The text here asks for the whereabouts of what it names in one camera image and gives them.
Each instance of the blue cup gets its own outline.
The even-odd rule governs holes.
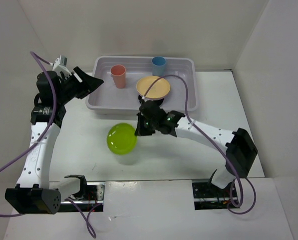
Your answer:
[[[164,57],[155,56],[152,58],[152,75],[153,76],[163,76],[167,61]]]

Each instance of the gray tray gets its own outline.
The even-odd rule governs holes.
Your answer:
[[[142,77],[152,75],[151,59],[152,57],[146,56],[99,57],[95,61],[93,76],[104,80],[104,84],[86,98],[87,107],[98,114],[131,115],[139,112],[140,103],[136,83]],[[189,89],[188,111],[196,110],[199,100],[193,61],[177,57],[166,57],[166,60],[165,75],[178,75],[185,80]],[[110,73],[110,69],[116,64],[124,65],[126,68],[126,87],[122,89],[115,87]],[[167,77],[166,80],[170,83],[171,90],[160,107],[166,112],[171,110],[184,112],[183,83],[175,77]]]

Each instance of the plate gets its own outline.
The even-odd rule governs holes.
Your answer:
[[[147,76],[147,77],[141,78],[137,82],[138,93],[141,96],[143,96],[145,92],[148,90],[148,88],[150,87],[150,85],[158,78],[159,77],[157,76]],[[161,78],[152,86],[146,98],[152,99],[152,100],[162,99],[170,92],[170,89],[171,89],[171,86],[169,82],[166,79]]]

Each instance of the table surface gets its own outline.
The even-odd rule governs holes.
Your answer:
[[[292,240],[271,178],[251,178],[257,203],[246,215],[227,209],[194,210],[190,180],[106,182],[103,212],[90,216],[99,240]],[[243,179],[245,211],[253,193]],[[12,217],[5,240],[90,240],[76,212]]]
[[[190,116],[215,127],[250,132],[233,75],[230,71],[197,72],[200,107]],[[50,166],[50,181],[68,174],[88,181],[208,179],[225,164],[215,150],[194,141],[160,133],[138,137],[127,155],[115,155],[106,144],[112,126],[125,122],[136,127],[136,116],[98,115],[84,100],[73,99],[57,138]],[[249,177],[264,177],[257,157]]]

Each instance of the cup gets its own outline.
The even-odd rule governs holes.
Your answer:
[[[125,67],[123,65],[114,65],[111,68],[111,76],[117,88],[125,87]]]
[[[152,58],[152,75],[153,76],[162,76],[167,65],[167,61],[164,57],[155,56]]]

